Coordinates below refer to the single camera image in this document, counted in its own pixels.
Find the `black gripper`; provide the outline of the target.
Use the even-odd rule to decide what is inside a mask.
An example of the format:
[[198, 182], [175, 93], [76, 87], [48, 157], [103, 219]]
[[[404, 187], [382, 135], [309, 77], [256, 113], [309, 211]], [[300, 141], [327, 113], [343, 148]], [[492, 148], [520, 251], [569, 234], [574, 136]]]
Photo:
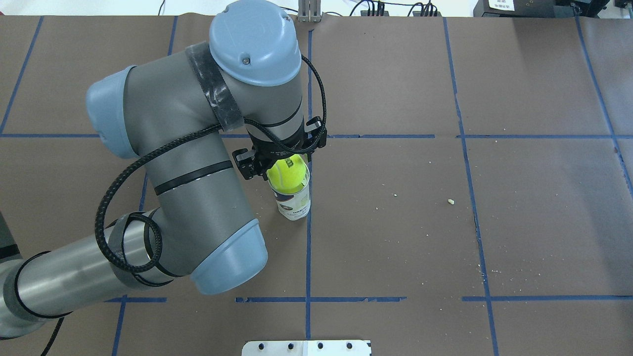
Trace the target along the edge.
[[[267, 129], [272, 135], [275, 135], [287, 148], [298, 150], [304, 144], [304, 122], [259, 123], [259, 125]], [[271, 165], [280, 159], [286, 158], [287, 167], [307, 167], [308, 161], [305, 155], [292, 155], [289, 151], [280, 148], [278, 144], [254, 125], [250, 126], [250, 137], [253, 145], [252, 149], [242, 148], [232, 152], [236, 167], [245, 180], [251, 180], [255, 176], [264, 176], [267, 165]]]

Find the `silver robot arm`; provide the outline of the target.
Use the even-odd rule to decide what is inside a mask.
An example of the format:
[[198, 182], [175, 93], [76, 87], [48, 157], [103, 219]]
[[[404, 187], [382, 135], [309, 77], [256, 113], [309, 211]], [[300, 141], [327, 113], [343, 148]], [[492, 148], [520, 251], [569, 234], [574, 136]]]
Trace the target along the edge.
[[206, 295], [249, 281], [268, 253], [239, 177], [323, 147], [305, 120], [295, 23], [266, 0], [238, 0], [209, 40], [94, 83], [93, 128], [134, 159], [95, 214], [93, 235], [22, 259], [1, 237], [1, 338], [14, 339], [131, 289], [189, 276]]

